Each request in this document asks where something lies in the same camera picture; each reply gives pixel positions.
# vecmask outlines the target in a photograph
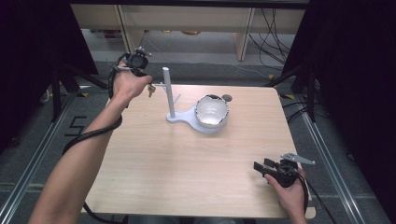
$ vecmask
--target person's right hand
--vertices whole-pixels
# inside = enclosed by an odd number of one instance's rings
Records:
[[[119,66],[125,66],[125,63],[120,63]],[[114,78],[113,97],[121,99],[127,105],[152,81],[151,76],[137,77],[131,71],[119,71]]]
[[[305,172],[299,168],[300,175],[305,178]],[[268,181],[279,199],[280,205],[288,213],[292,223],[306,223],[304,214],[304,191],[300,180],[296,179],[288,188],[282,188],[272,176],[266,174],[264,178]]]

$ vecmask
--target white stand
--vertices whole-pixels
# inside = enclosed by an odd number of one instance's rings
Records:
[[[169,68],[163,67],[163,79],[165,81],[166,95],[168,96],[169,113],[166,115],[166,119],[170,123],[183,122],[190,124],[190,126],[199,133],[212,134],[220,131],[222,127],[219,128],[206,128],[202,126],[198,119],[195,117],[195,105],[193,105],[189,110],[185,112],[175,112],[175,105],[173,101],[173,93],[171,86],[171,78],[169,75]]]

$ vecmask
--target black backdrop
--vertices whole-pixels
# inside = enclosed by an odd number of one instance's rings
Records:
[[[318,77],[348,148],[396,223],[396,3],[350,1]]]
[[[1,153],[39,106],[56,64],[97,70],[67,3],[0,1],[0,37]]]

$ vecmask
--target light wood tabletop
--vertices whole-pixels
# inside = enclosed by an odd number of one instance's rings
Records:
[[[170,123],[161,87],[132,100],[110,139],[86,200],[95,213],[188,217],[286,217],[253,162],[296,153],[276,90],[172,85],[176,111],[207,94],[233,97],[218,133]],[[308,207],[307,218],[316,214]]]

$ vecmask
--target bowl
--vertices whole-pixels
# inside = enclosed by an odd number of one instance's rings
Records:
[[[217,95],[206,95],[195,105],[195,117],[206,128],[222,128],[228,112],[227,102]]]

